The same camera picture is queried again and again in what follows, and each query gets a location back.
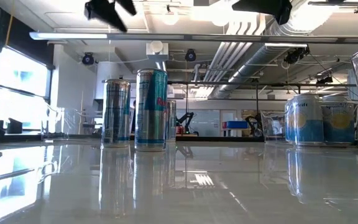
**energy drink can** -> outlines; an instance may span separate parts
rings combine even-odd
[[[136,79],[136,151],[163,151],[167,106],[167,73],[139,70]]]
[[[354,103],[347,96],[323,97],[321,105],[324,122],[324,140],[328,143],[354,142]]]
[[[165,140],[175,142],[177,138],[177,102],[175,100],[167,100],[166,119]]]
[[[289,131],[295,144],[314,145],[324,141],[323,114],[319,96],[313,93],[296,95],[291,101]]]
[[[129,145],[131,84],[116,79],[103,82],[102,144],[104,147],[126,147]]]

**light blue can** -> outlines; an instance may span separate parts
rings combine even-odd
[[[163,151],[168,75],[157,69],[139,70],[136,79],[136,151]]]
[[[295,144],[320,144],[324,141],[323,114],[319,96],[314,93],[296,95],[290,103],[289,132]]]
[[[347,96],[323,97],[324,140],[327,143],[354,142],[354,103]]]

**window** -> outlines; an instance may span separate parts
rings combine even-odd
[[[46,66],[3,48],[0,53],[0,85],[46,96],[48,69]]]
[[[0,120],[8,118],[23,123],[23,129],[41,129],[46,103],[39,96],[27,96],[0,88]]]

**can lid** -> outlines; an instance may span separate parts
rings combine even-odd
[[[140,69],[137,71],[137,73],[144,73],[144,72],[154,72],[154,71],[160,71],[160,72],[165,72],[164,70],[161,70],[161,69],[156,69],[156,68],[143,68],[143,69]]]
[[[336,102],[350,102],[352,100],[348,96],[323,96],[323,102],[336,101]]]
[[[318,94],[317,93],[311,93],[311,92],[298,94],[298,95],[295,95],[293,97],[293,99],[297,99],[297,100],[302,99],[302,98],[306,98],[306,99],[315,98],[316,100],[319,100]]]
[[[103,80],[102,83],[118,83],[118,84],[130,85],[129,81],[115,79],[115,78]]]

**ceiling beam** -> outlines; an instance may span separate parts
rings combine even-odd
[[[163,40],[203,42],[251,42],[288,44],[358,44],[358,37],[326,36],[271,36],[271,35],[222,35],[222,34],[85,34],[31,32],[34,40]]]

